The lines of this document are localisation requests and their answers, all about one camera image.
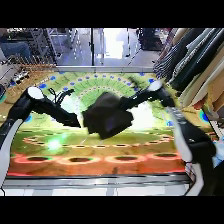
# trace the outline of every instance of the robotic arm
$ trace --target robotic arm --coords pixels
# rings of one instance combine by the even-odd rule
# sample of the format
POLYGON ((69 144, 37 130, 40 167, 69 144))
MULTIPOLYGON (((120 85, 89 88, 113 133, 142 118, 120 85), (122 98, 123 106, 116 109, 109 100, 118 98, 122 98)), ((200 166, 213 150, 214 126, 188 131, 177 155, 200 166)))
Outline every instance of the robotic arm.
MULTIPOLYGON (((216 148, 211 139, 202 130, 191 124, 175 107, 172 97, 160 81, 153 82, 149 87, 138 91, 129 98, 122 97, 119 109, 126 111, 147 100, 160 100, 166 108, 174 123, 177 150, 185 162, 193 164, 196 182, 186 192, 186 195, 212 195, 216 185, 212 157, 216 154, 216 148)), ((29 87, 11 108, 7 120, 0 127, 0 187, 9 167, 13 138, 32 110, 37 113, 46 113, 64 125, 80 127, 76 114, 63 110, 60 103, 50 101, 37 87, 29 87)))

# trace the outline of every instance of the folded black fabric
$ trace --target folded black fabric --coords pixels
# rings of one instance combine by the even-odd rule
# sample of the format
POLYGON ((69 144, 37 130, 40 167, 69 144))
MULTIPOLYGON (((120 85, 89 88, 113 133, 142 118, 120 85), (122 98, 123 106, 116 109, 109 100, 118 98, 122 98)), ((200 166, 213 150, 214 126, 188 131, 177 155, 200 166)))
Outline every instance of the folded black fabric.
POLYGON ((167 55, 153 67, 153 72, 158 79, 166 78, 168 82, 172 78, 176 65, 187 53, 187 45, 197 38, 205 28, 192 28, 178 43, 167 53, 167 55))
POLYGON ((202 73, 214 58, 217 49, 224 41, 224 29, 217 28, 204 46, 192 57, 179 75, 170 83, 173 89, 184 91, 194 76, 202 73))
POLYGON ((84 126, 89 134, 98 133, 101 139, 110 138, 132 125, 133 116, 119 109, 120 98, 103 93, 83 112, 84 126))

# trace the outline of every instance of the cable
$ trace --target cable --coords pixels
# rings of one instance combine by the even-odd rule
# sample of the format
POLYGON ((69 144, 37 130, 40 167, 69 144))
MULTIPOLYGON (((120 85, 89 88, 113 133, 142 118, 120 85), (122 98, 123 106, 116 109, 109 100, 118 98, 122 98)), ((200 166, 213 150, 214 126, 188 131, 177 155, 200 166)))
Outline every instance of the cable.
POLYGON ((3 196, 5 196, 5 190, 1 187, 0 188, 1 190, 2 190, 2 192, 3 192, 3 196))

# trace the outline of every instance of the floor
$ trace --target floor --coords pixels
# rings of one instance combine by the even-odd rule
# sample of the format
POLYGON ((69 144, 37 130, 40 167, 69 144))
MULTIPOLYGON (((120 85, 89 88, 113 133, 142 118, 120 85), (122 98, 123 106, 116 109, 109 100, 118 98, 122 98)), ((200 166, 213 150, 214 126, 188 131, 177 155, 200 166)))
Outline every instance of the floor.
POLYGON ((6 196, 183 196, 188 185, 92 189, 5 189, 6 196))
MULTIPOLYGON (((63 66, 91 66, 91 50, 89 46, 89 28, 77 28, 78 35, 73 43, 73 49, 68 46, 66 36, 60 36, 62 46, 62 56, 58 60, 58 65, 63 66)), ((140 45, 136 35, 136 29, 127 28, 104 28, 104 61, 101 64, 101 43, 100 29, 94 29, 94 50, 95 66, 127 66, 133 56, 131 66, 152 67, 154 60, 159 57, 159 52, 139 50, 140 45)), ((61 51, 58 39, 55 38, 55 46, 58 52, 61 51)))

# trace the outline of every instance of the metal frame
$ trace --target metal frame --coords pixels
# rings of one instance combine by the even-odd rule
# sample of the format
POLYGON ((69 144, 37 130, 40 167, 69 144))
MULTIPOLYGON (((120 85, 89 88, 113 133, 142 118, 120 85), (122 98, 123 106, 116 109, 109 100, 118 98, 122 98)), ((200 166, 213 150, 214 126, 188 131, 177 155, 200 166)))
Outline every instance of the metal frame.
MULTIPOLYGON (((56 66, 54 72, 114 72, 114 73, 152 73, 152 67, 110 67, 110 66, 56 66)), ((190 182, 188 175, 183 173, 142 174, 142 175, 102 175, 102 176, 71 176, 71 177, 7 177, 4 188, 99 188, 148 185, 175 185, 190 182)))

